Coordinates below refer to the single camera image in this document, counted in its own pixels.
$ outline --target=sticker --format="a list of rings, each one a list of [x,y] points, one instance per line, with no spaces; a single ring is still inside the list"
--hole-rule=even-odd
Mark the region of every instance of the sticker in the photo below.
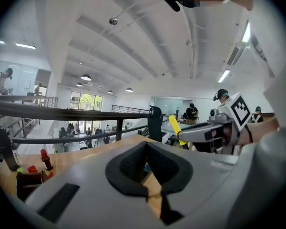
[[[241,96],[232,104],[231,109],[239,125],[242,126],[250,116],[250,111]]]
[[[17,147],[15,146],[15,144],[11,143],[10,144],[10,148],[11,148],[11,150],[13,152],[13,156],[14,156],[14,159],[16,161],[16,164],[20,166],[22,163],[20,161],[19,154],[17,153],[17,150],[16,150]]]

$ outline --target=wooden table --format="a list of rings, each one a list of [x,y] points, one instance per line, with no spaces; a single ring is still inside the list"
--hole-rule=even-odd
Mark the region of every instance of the wooden table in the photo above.
[[[114,148],[120,148],[126,145],[139,143],[141,141],[154,142],[153,140],[144,136],[136,135],[127,139],[123,139],[122,141],[102,145],[99,147],[68,153],[49,154],[51,163],[53,165],[52,172],[54,175],[57,175],[83,158],[90,157],[92,155],[98,155]],[[30,167],[32,165],[34,165],[38,171],[43,170],[40,155],[20,155],[20,160],[22,162],[22,167],[25,173],[27,173],[27,167]],[[10,171],[5,161],[3,161],[0,167],[0,186],[5,193],[16,196],[15,180],[16,172]],[[148,204],[150,205],[151,209],[156,213],[156,215],[160,217],[162,203],[162,198],[160,196],[161,185],[152,173],[150,173],[149,176],[143,181],[143,185],[148,188]]]

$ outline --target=black foam padding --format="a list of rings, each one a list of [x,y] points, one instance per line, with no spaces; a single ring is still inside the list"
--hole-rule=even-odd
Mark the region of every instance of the black foam padding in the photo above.
[[[148,190],[140,182],[146,164],[146,142],[114,157],[106,166],[105,175],[110,184],[129,196],[147,197]]]
[[[162,185],[162,194],[182,191],[193,175],[187,160],[153,143],[142,142],[114,157],[106,166],[106,178],[125,195],[147,197],[148,190],[141,184],[146,162]]]
[[[80,186],[66,183],[39,211],[38,214],[55,223]]]
[[[147,162],[162,186],[162,195],[182,191],[193,175],[193,167],[184,158],[148,143]]]

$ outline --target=black strip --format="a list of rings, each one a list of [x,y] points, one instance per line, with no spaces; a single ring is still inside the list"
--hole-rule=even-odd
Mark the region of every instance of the black strip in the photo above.
[[[249,130],[248,125],[245,125],[245,128],[246,128],[246,129],[247,129],[247,131],[248,131],[249,138],[250,138],[250,143],[253,143],[252,133],[251,133],[251,131]]]
[[[80,186],[66,183],[39,211],[45,219],[55,223],[67,208]]]

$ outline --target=glass wall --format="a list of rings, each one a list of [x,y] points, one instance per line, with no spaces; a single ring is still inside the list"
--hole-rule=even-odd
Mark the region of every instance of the glass wall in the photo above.
[[[101,111],[102,102],[103,97],[72,92],[70,100],[70,109]]]

